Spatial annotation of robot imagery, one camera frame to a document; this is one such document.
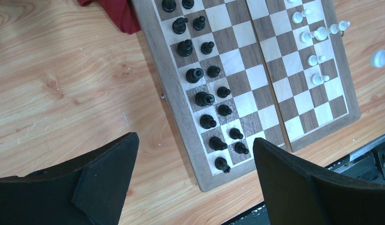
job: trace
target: red fabric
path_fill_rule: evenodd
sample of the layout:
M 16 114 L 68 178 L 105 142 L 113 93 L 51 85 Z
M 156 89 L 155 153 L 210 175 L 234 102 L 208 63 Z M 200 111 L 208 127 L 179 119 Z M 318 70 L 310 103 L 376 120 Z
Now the red fabric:
M 77 1 L 80 6 L 88 6 L 93 2 L 93 0 Z M 123 33 L 133 34 L 141 30 L 131 0 L 97 0 L 97 2 Z

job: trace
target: white chess piece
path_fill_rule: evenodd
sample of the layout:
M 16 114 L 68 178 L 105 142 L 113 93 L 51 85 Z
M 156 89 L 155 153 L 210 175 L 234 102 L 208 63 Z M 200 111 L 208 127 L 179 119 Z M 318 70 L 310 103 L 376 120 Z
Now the white chess piece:
M 313 32 L 308 32 L 308 31 L 305 31 L 303 33 L 300 34 L 300 40 L 301 42 L 303 43 L 307 43 L 309 42 L 312 38 L 315 38 L 316 36 L 319 35 L 319 32 L 318 31 L 313 31 Z
M 380 67 L 384 66 L 385 65 L 385 50 L 375 51 L 370 58 L 370 64 L 376 68 L 380 68 Z
M 292 16 L 292 21 L 294 23 L 301 23 L 303 18 L 308 16 L 311 13 L 309 9 L 303 10 L 302 12 L 295 12 Z
M 339 31 L 345 31 L 350 25 L 351 22 L 340 21 L 339 24 L 332 24 L 330 28 L 320 27 L 317 29 L 319 35 L 316 36 L 315 39 L 318 41 L 323 41 L 328 37 L 329 34 L 337 34 Z
M 314 74 L 312 77 L 311 77 L 311 82 L 315 85 L 319 85 L 319 84 L 322 84 L 322 82 L 326 82 L 326 81 L 329 81 L 330 80 L 330 77 L 325 75 L 325 76 L 321 76 L 319 74 Z
M 318 63 L 325 62 L 325 60 L 326 60 L 326 57 L 324 55 L 321 55 L 319 57 L 317 57 L 316 55 L 311 55 L 308 57 L 307 62 L 308 62 L 308 65 L 313 67 Z

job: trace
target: wooden tabletop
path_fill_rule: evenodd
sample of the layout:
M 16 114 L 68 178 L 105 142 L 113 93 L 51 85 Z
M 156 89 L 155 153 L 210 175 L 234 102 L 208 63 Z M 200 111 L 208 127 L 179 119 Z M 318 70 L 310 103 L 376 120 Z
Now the wooden tabletop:
M 327 165 L 385 133 L 384 0 L 335 0 L 362 116 L 300 150 Z M 142 32 L 93 3 L 0 1 L 0 177 L 24 176 L 135 131 L 120 224 L 220 224 L 263 200 L 256 172 L 207 193 L 196 183 Z

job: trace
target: black pawn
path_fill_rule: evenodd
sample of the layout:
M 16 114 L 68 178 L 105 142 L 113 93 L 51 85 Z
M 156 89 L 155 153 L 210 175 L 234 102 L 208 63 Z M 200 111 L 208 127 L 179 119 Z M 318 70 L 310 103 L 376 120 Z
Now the black pawn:
M 217 126 L 217 122 L 211 115 L 203 115 L 201 119 L 199 119 L 199 123 L 205 129 L 215 128 Z
M 194 29 L 196 30 L 203 30 L 205 27 L 205 21 L 206 18 L 202 15 L 194 20 L 192 25 L 194 26 Z
M 221 72 L 220 67 L 211 66 L 207 69 L 207 75 L 212 78 L 216 78 Z
M 176 34 L 184 33 L 185 30 L 187 29 L 186 23 L 188 23 L 188 18 L 180 17 L 177 20 L 175 20 L 172 25 L 173 32 Z
M 198 106 L 207 106 L 214 103 L 214 96 L 206 92 L 199 92 L 195 95 L 195 103 Z
M 228 116 L 231 115 L 232 110 L 227 105 L 220 105 L 219 106 L 219 114 L 222 116 Z
M 192 54 L 192 41 L 191 40 L 185 40 L 181 41 L 177 45 L 177 53 L 182 57 L 187 57 Z
M 222 157 L 219 157 L 214 161 L 214 166 L 224 173 L 229 173 L 231 171 L 230 166 L 227 164 L 227 160 Z
M 226 87 L 220 87 L 219 89 L 217 89 L 217 95 L 220 98 L 226 98 L 230 94 L 231 94 L 231 90 Z
M 176 0 L 162 0 L 162 8 L 167 13 L 173 12 L 176 9 Z
M 204 71 L 201 68 L 190 69 L 185 74 L 185 78 L 190 83 L 196 83 L 204 76 Z
M 184 7 L 184 9 L 192 9 L 192 7 L 194 7 L 194 4 L 194 0 L 182 0 L 182 6 Z
M 236 140 L 236 139 L 242 140 L 243 134 L 240 132 L 240 130 L 238 130 L 236 128 L 232 128 L 230 130 L 230 137 L 234 140 Z
M 222 140 L 218 137 L 212 137 L 209 140 L 209 146 L 215 151 L 222 151 L 228 148 L 227 144 L 222 142 Z
M 235 144 L 235 151 L 238 154 L 249 154 L 249 149 L 246 148 L 246 146 L 243 143 L 237 142 Z
M 201 52 L 204 55 L 208 55 L 213 51 L 214 42 L 205 42 L 201 46 Z

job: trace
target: light wood surface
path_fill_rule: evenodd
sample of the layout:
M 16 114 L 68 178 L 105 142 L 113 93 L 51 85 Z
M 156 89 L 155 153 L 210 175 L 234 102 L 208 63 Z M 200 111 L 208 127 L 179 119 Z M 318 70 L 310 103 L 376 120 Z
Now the light wood surface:
M 361 118 L 297 154 L 327 165 L 385 133 L 385 0 L 335 0 Z M 97 4 L 0 1 L 0 177 L 24 176 L 135 131 L 141 143 L 120 224 L 220 224 L 263 200 L 256 172 L 197 186 L 141 32 Z

